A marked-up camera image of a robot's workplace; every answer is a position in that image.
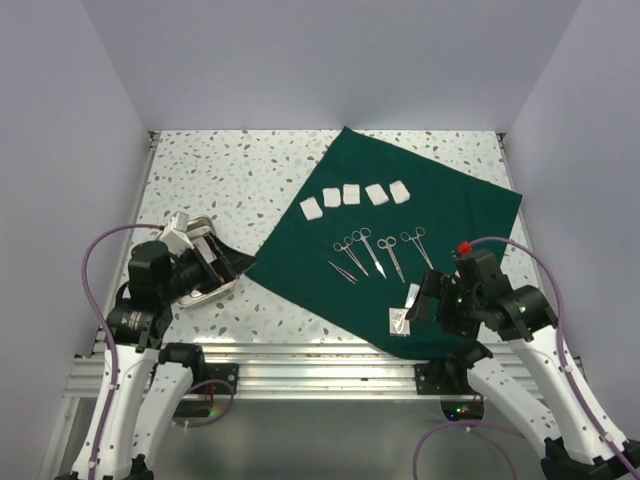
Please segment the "white sterile packet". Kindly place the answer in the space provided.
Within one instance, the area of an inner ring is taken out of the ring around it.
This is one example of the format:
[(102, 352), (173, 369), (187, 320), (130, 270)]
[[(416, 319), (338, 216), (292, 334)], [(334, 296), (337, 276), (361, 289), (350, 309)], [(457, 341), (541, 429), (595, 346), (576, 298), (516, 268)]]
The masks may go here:
[(419, 295), (419, 291), (420, 291), (419, 284), (411, 283), (409, 285), (409, 289), (408, 289), (405, 304), (404, 304), (405, 308), (409, 309), (413, 306), (416, 300), (416, 297)]

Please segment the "steel scissors medium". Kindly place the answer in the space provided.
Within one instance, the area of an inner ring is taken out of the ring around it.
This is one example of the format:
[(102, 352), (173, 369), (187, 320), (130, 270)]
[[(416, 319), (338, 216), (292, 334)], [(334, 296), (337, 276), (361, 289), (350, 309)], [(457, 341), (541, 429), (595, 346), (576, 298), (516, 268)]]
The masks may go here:
[(389, 237), (386, 237), (386, 238), (380, 238), (380, 239), (377, 240), (377, 247), (379, 249), (387, 251), (387, 253), (388, 253), (388, 255), (389, 255), (389, 257), (390, 257), (390, 259), (392, 261), (392, 264), (394, 266), (394, 269), (395, 269), (399, 279), (401, 280), (402, 283), (405, 283), (406, 280), (405, 280), (405, 277), (404, 277), (403, 270), (402, 270), (401, 265), (400, 265), (400, 263), (399, 263), (399, 261), (397, 259), (396, 254), (394, 252), (394, 247), (396, 246), (396, 244), (397, 244), (397, 240), (393, 236), (389, 236)]

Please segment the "large steel surgical scissors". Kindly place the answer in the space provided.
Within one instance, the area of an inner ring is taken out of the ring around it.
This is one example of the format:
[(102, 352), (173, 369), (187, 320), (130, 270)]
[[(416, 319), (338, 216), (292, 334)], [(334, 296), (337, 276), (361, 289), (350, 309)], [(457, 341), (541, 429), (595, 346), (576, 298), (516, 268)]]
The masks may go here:
[(371, 231), (364, 227), (364, 228), (360, 228), (358, 230), (355, 230), (352, 233), (352, 238), (354, 242), (361, 242), (363, 244), (363, 246), (365, 247), (366, 251), (368, 252), (369, 256), (371, 257), (374, 266), (376, 268), (376, 270), (382, 275), (382, 277), (384, 279), (387, 278), (386, 273), (384, 271), (384, 268), (382, 267), (381, 262), (379, 261), (378, 257), (376, 256), (376, 254), (374, 253), (370, 243), (369, 243), (369, 238), (371, 237)]

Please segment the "steel tweezers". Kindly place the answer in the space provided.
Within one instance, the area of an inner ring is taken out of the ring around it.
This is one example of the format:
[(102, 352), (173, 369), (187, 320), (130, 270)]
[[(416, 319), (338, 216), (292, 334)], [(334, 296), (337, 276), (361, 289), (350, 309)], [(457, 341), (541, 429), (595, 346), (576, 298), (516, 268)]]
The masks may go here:
[(336, 265), (335, 263), (333, 263), (331, 261), (329, 261), (329, 265), (331, 267), (333, 267), (340, 275), (342, 275), (350, 283), (356, 284), (358, 282), (356, 277), (354, 277), (351, 273), (349, 273), (348, 271), (346, 271), (342, 267), (339, 267), (338, 265)]

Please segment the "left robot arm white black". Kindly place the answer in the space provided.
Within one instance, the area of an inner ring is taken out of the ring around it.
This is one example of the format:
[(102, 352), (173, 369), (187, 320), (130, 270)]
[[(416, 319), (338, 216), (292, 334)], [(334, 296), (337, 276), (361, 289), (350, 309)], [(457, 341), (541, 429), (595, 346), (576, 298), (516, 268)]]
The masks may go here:
[(104, 319), (108, 349), (84, 444), (69, 479), (151, 479), (159, 443), (184, 396), (233, 396), (235, 378), (212, 373), (201, 346), (167, 343), (172, 307), (194, 291), (211, 293), (251, 269), (255, 257), (208, 235), (195, 246), (160, 240), (136, 245), (129, 279)]

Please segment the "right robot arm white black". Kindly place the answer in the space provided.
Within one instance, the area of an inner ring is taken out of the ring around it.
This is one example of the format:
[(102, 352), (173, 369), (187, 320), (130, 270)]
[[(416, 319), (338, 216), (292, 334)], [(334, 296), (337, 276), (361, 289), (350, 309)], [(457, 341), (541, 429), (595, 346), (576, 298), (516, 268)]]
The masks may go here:
[[(435, 370), (451, 389), (489, 400), (534, 448), (548, 479), (618, 479), (639, 475), (639, 443), (606, 413), (573, 359), (563, 334), (561, 308), (536, 287), (513, 288), (497, 257), (460, 246), (456, 272), (428, 271), (407, 317), (435, 321), (463, 345)], [(534, 397), (477, 339), (486, 326), (519, 358), (540, 395)]]

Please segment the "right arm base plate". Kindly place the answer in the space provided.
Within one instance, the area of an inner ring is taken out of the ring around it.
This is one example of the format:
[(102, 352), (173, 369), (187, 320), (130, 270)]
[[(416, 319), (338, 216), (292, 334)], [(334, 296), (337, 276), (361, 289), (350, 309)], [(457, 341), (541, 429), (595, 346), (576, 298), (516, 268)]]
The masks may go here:
[(489, 362), (498, 367), (498, 372), (502, 371), (502, 365), (490, 357), (470, 359), (450, 356), (446, 359), (415, 364), (413, 368), (416, 393), (419, 396), (478, 395), (478, 392), (470, 386), (467, 375), (469, 372), (479, 373), (482, 362)]

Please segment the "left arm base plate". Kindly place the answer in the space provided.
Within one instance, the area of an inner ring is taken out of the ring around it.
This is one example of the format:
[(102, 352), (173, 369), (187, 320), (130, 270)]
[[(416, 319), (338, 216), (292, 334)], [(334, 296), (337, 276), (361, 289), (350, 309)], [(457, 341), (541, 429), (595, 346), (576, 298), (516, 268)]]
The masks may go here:
[(151, 372), (146, 400), (152, 404), (179, 403), (185, 396), (233, 396), (239, 377), (235, 364), (187, 365), (158, 363)]

